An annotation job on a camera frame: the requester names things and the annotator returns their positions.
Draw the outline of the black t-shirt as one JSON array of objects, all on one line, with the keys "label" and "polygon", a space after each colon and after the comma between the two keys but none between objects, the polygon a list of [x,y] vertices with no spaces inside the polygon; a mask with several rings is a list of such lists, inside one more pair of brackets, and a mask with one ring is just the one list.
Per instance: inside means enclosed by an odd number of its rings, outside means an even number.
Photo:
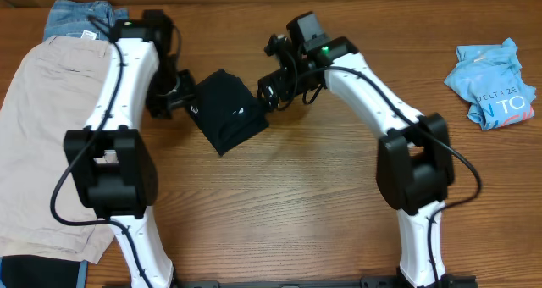
[{"label": "black t-shirt", "polygon": [[220,156],[269,127],[259,101],[224,69],[196,85],[186,111]]}]

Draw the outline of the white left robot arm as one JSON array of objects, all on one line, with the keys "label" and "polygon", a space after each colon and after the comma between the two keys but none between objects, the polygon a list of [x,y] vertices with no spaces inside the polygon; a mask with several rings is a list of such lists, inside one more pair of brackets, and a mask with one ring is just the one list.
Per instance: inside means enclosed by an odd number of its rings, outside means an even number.
[{"label": "white left robot arm", "polygon": [[[132,287],[178,287],[176,269],[164,251],[154,218],[158,172],[141,137],[142,115],[169,119],[196,99],[188,70],[178,70],[170,52],[180,37],[160,11],[108,26],[96,18],[113,51],[97,104],[80,130],[64,136],[68,167],[53,189],[52,216],[68,226],[106,225],[114,234],[130,271]],[[56,210],[61,185],[74,180],[81,203],[93,220],[67,220]]]}]

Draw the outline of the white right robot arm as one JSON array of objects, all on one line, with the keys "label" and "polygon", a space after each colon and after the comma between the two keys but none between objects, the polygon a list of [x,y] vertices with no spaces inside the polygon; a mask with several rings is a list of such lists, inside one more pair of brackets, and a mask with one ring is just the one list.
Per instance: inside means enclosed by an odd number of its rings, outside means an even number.
[{"label": "white right robot arm", "polygon": [[450,287],[441,256],[441,214],[455,174],[447,125],[401,100],[345,37],[315,36],[298,42],[272,35],[264,52],[279,69],[258,82],[257,97],[268,111],[286,110],[295,97],[308,105],[322,90],[335,94],[378,141],[376,183],[397,212],[404,287]]}]

